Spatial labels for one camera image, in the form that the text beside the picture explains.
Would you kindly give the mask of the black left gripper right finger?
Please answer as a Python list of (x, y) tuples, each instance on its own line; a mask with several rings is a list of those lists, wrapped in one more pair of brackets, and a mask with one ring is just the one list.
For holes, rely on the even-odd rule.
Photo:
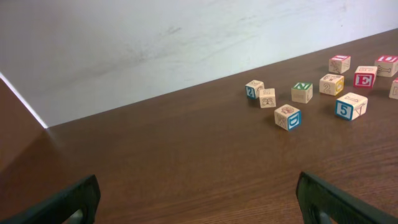
[(323, 179), (301, 172), (296, 196), (304, 224), (396, 224), (397, 218), (340, 190)]

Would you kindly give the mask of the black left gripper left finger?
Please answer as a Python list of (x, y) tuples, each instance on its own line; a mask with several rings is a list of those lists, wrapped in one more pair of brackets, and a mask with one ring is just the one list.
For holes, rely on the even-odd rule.
[(89, 175), (1, 223), (94, 223), (100, 198), (97, 178)]

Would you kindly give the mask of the wooden block blue letter D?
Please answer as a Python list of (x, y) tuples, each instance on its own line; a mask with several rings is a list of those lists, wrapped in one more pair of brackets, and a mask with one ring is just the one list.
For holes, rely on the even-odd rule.
[(276, 125), (287, 131), (300, 126), (302, 124), (302, 112), (291, 105), (283, 105), (274, 111)]

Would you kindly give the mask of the wooden block blue number 5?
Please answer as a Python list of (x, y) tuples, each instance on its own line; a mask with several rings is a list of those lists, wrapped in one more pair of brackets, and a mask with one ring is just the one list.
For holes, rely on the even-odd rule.
[(366, 113), (367, 105), (367, 97), (350, 92), (336, 100), (335, 114), (352, 121)]

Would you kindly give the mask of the wooden block red letter E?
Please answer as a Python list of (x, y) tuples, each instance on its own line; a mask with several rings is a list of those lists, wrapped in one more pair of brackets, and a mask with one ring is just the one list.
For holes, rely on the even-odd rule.
[(353, 86), (356, 88), (372, 88), (376, 81), (376, 66), (359, 66), (354, 73)]

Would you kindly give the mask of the wooden block red letter Y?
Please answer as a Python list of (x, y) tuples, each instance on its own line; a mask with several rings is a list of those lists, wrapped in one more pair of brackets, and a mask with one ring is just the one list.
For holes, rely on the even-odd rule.
[(398, 78), (396, 78), (391, 85), (391, 89), (389, 92), (389, 98), (398, 99)]

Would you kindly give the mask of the wooden block red letter U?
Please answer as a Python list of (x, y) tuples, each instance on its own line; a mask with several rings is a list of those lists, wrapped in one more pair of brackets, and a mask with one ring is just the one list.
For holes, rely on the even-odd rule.
[(397, 73), (397, 55), (382, 55), (375, 60), (374, 65), (377, 67), (377, 76), (393, 77)]

